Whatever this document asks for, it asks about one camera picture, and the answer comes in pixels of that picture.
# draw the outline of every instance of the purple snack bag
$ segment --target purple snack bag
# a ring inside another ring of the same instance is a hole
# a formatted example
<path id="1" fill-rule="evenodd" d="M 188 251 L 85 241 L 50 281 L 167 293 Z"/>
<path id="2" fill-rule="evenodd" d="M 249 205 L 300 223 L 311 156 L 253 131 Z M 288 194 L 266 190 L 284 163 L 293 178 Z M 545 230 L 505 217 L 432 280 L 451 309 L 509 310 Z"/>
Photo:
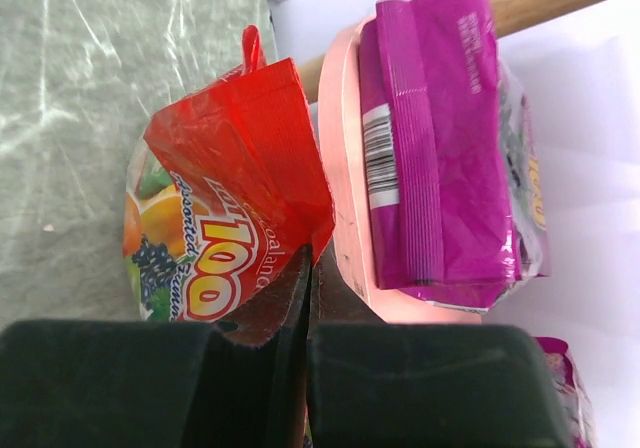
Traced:
<path id="1" fill-rule="evenodd" d="M 587 396 L 569 345 L 557 338 L 536 338 L 551 370 L 554 387 L 565 408 L 576 448 L 596 446 L 591 402 Z"/>
<path id="2" fill-rule="evenodd" d="M 546 274 L 528 111 L 523 95 L 505 95 L 512 77 L 499 68 L 488 0 L 378 3 L 359 55 L 379 287 L 486 311 Z M 523 140 L 517 156 L 512 138 Z"/>
<path id="3" fill-rule="evenodd" d="M 488 0 L 387 1 L 376 21 L 409 279 L 514 279 Z"/>

